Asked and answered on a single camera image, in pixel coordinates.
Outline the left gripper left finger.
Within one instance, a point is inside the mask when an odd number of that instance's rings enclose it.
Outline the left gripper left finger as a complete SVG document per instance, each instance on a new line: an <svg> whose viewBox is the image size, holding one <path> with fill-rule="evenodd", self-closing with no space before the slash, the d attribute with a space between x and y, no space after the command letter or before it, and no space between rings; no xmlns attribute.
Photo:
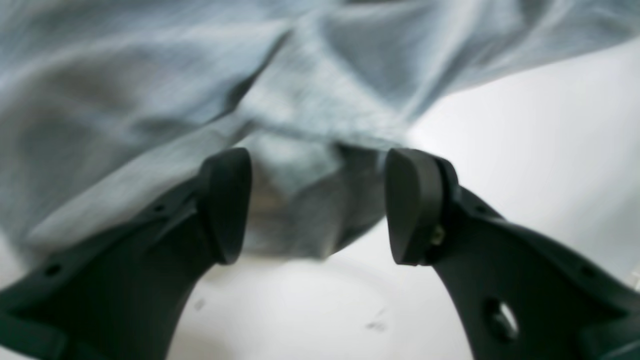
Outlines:
<svg viewBox="0 0 640 360"><path fill-rule="evenodd" d="M1 346L39 360L164 360L195 285L243 248L252 189L246 148L126 223L51 256L1 292Z"/></svg>

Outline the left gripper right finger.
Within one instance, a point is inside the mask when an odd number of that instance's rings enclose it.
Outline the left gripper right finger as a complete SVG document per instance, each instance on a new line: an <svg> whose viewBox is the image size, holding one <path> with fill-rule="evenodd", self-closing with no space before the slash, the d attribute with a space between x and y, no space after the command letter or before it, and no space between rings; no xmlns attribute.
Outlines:
<svg viewBox="0 0 640 360"><path fill-rule="evenodd" d="M640 298L576 251L503 218L444 158L393 148L384 165L390 250L430 266L476 360L637 360Z"/></svg>

